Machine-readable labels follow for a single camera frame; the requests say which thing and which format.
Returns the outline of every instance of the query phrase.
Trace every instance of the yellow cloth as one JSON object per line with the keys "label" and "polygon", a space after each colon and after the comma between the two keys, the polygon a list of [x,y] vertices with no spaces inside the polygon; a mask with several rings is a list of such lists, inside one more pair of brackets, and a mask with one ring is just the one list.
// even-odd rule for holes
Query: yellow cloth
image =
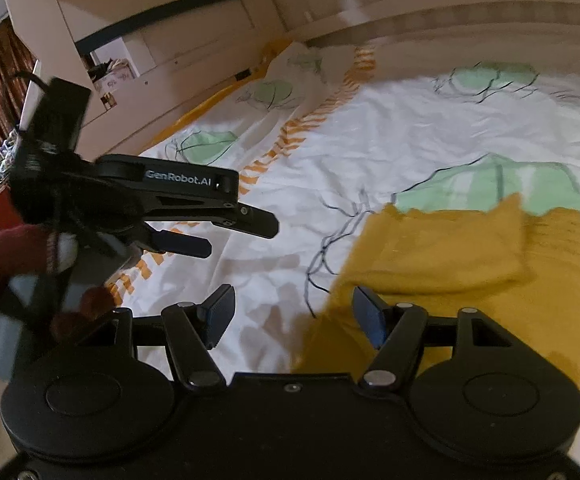
{"label": "yellow cloth", "polygon": [[[350,372],[375,355],[351,298],[368,286],[388,304],[409,302],[432,316],[474,306],[515,334],[580,387],[580,212],[543,216],[511,195],[489,212],[410,210],[387,205],[369,217],[324,313],[308,331],[294,372]],[[448,349],[426,349],[420,370]]]}

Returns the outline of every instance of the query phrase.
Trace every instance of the white bedsheet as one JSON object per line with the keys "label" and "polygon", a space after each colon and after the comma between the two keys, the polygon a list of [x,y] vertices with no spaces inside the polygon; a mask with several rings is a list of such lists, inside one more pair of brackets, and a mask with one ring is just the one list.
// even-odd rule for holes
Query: white bedsheet
{"label": "white bedsheet", "polygon": [[[439,168],[494,152],[564,162],[580,181],[580,76],[540,75],[526,84],[525,73],[520,83],[488,92],[482,102],[483,95],[464,95],[447,77],[435,76],[487,61],[580,74],[580,44],[519,36],[356,50],[292,45],[272,63],[263,86],[248,84],[145,153],[243,171],[249,191],[241,200],[274,212],[279,235],[265,240],[207,223],[156,225],[209,238],[213,254],[206,260],[166,256],[162,263],[144,256],[149,272],[128,272],[132,293],[116,283],[124,305],[135,315],[158,314],[231,283],[237,314],[212,351],[215,361],[228,377],[238,370],[288,371],[310,320],[308,303],[316,312],[324,305],[326,293],[315,285],[327,288],[334,279],[322,267],[310,273],[312,285],[308,269],[323,238],[341,230],[346,215],[358,221],[329,248],[332,272],[361,232],[364,211],[377,210],[392,193]],[[435,75],[396,80],[421,73]],[[291,140],[284,144],[283,136]],[[214,148],[199,149],[208,139]],[[144,359],[167,369],[162,352],[147,351]],[[572,455],[580,462],[580,434]]]}

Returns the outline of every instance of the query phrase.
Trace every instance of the bed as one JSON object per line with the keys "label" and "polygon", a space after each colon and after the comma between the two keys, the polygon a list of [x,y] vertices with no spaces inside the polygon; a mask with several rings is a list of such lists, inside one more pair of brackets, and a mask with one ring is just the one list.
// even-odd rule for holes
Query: bed
{"label": "bed", "polygon": [[[80,55],[127,23],[126,1],[6,0],[44,75],[85,86]],[[291,370],[368,218],[436,171],[493,153],[565,164],[580,186],[580,0],[185,1],[115,29],[136,78],[115,107],[92,100],[79,150],[234,168],[244,202],[278,216],[273,240],[159,224],[207,237],[212,256],[147,253],[111,282],[136,316],[231,283],[237,315],[212,351],[228,377]],[[159,349],[141,359],[167,373]]]}

